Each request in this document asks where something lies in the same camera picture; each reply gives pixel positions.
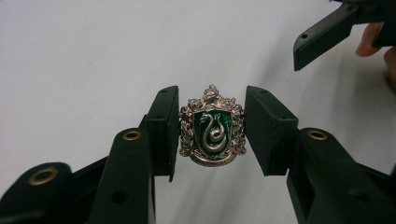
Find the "white background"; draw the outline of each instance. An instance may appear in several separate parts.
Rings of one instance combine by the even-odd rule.
[[[299,128],[332,133],[358,162],[396,162],[396,94],[381,50],[355,56],[365,25],[300,72],[292,47],[340,6],[285,1],[0,1],[0,195],[47,161],[76,171],[136,127],[160,89],[180,105],[209,84],[245,103],[272,92]],[[157,223],[296,223],[285,176],[263,177],[250,146],[220,168],[177,156],[157,177]]]

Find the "finger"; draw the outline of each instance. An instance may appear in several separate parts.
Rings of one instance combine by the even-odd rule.
[[[396,47],[389,49],[384,55],[389,71],[389,82],[393,89],[396,90]]]
[[[370,23],[364,30],[361,43],[356,49],[356,54],[361,57],[367,57],[377,53],[380,48],[373,47],[373,43],[381,30],[382,22]]]

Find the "snake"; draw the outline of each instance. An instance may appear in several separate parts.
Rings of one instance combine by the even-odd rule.
[[[225,147],[226,143],[227,143],[227,137],[225,135],[224,132],[224,126],[221,123],[220,120],[220,116],[218,116],[218,125],[219,127],[217,127],[216,129],[210,131],[213,127],[213,123],[214,123],[214,119],[213,116],[210,114],[204,114],[201,116],[200,118],[200,122],[204,123],[207,119],[209,119],[209,125],[206,127],[205,132],[204,132],[204,139],[203,139],[203,146],[206,150],[210,151],[210,152],[219,152],[222,151],[223,148]],[[207,136],[209,135],[210,141],[217,143],[220,142],[218,145],[216,146],[210,146],[207,143]]]

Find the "slytherin crest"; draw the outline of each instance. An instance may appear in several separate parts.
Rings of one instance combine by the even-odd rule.
[[[202,99],[189,100],[180,110],[180,154],[203,166],[225,165],[245,154],[244,114],[234,98],[223,98],[210,85]]]

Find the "brass grommet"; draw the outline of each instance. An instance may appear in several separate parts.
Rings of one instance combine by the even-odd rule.
[[[56,169],[55,167],[51,166],[48,168],[44,168],[35,172],[29,178],[29,184],[32,186],[43,185],[53,180],[57,175],[58,175],[58,169]]]
[[[318,131],[318,130],[308,131],[308,136],[310,136],[313,139],[320,140],[320,141],[327,139],[327,134],[322,131]]]
[[[127,140],[127,141],[134,141],[134,140],[140,138],[141,136],[142,136],[142,133],[141,133],[141,132],[138,132],[138,131],[130,131],[130,132],[128,132],[128,133],[125,133],[125,134],[122,136],[122,138],[123,138],[124,140]]]

